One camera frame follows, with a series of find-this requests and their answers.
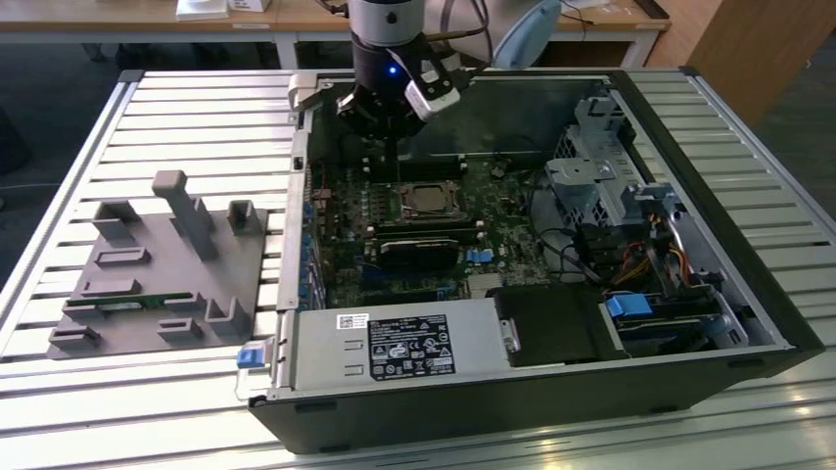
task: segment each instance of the blue tab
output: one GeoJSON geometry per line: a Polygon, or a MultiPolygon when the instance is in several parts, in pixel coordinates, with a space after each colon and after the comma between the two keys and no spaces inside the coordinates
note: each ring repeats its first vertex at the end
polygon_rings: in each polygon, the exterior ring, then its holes
{"type": "Polygon", "coordinates": [[[482,250],[480,253],[480,262],[490,262],[493,260],[493,250],[482,250]]]}
{"type": "Polygon", "coordinates": [[[605,304],[610,317],[653,314],[648,299],[641,294],[616,294],[605,304]]]}
{"type": "Polygon", "coordinates": [[[237,352],[237,368],[257,369],[264,367],[264,349],[245,349],[237,352]]]}

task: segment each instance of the barcode sticker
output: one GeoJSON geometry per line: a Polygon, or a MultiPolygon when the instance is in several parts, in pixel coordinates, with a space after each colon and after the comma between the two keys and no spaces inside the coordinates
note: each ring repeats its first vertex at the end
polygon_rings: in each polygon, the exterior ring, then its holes
{"type": "Polygon", "coordinates": [[[365,328],[368,324],[368,313],[352,313],[337,315],[337,329],[353,330],[354,328],[365,328]]]}
{"type": "Polygon", "coordinates": [[[234,23],[232,25],[234,29],[269,29],[270,26],[264,23],[234,23]]]}

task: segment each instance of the sticker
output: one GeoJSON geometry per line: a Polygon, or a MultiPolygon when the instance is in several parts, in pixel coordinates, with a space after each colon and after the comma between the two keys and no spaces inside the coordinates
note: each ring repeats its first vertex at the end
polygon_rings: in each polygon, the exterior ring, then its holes
{"type": "Polygon", "coordinates": [[[368,313],[350,313],[337,315],[337,329],[353,330],[354,328],[365,328],[368,323],[368,313]]]}
{"type": "Polygon", "coordinates": [[[446,315],[366,323],[372,379],[414,379],[456,373],[446,315]]]}
{"type": "Polygon", "coordinates": [[[232,25],[234,29],[269,29],[270,26],[264,23],[234,23],[232,25]]]}
{"type": "Polygon", "coordinates": [[[102,304],[97,305],[98,310],[102,311],[118,311],[118,310],[141,310],[142,304],[138,302],[125,302],[121,304],[102,304]]]}

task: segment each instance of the wooden desk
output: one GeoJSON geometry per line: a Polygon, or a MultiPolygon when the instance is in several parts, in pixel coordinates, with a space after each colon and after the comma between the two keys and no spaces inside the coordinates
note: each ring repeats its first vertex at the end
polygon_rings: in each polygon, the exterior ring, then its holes
{"type": "MultiPolygon", "coordinates": [[[[178,22],[174,9],[176,0],[0,0],[0,43],[273,42],[282,68],[297,69],[297,42],[350,40],[348,21],[313,0],[273,0],[264,13],[229,12],[226,19],[197,22],[178,22]]],[[[625,67],[644,65],[670,25],[632,0],[582,10],[582,19],[593,24],[561,17],[550,40],[625,42],[625,67]]]]}
{"type": "MultiPolygon", "coordinates": [[[[578,15],[565,7],[562,13],[570,17],[578,15]]],[[[642,67],[658,32],[668,29],[670,22],[652,20],[632,0],[616,0],[609,7],[585,9],[581,15],[586,22],[594,24],[586,24],[584,28],[578,21],[560,17],[550,41],[628,42],[621,65],[642,67]]],[[[329,15],[312,0],[281,0],[276,31],[280,60],[285,69],[298,68],[294,51],[297,42],[350,40],[349,22],[329,15]]]]}
{"type": "Polygon", "coordinates": [[[229,18],[178,22],[176,0],[0,0],[0,31],[233,31],[270,29],[280,0],[264,13],[229,11],[229,18]]]}
{"type": "Polygon", "coordinates": [[[0,43],[274,42],[278,5],[178,22],[176,0],[0,0],[0,43]]]}

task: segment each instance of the small circuit board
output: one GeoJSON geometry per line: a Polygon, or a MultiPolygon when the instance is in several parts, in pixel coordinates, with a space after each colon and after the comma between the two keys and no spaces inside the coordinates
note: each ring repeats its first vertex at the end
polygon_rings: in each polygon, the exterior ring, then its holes
{"type": "Polygon", "coordinates": [[[549,282],[526,214],[532,173],[497,171],[492,156],[460,156],[457,168],[438,180],[406,173],[401,183],[372,182],[358,168],[312,178],[333,181],[312,190],[328,307],[470,299],[549,282]]]}

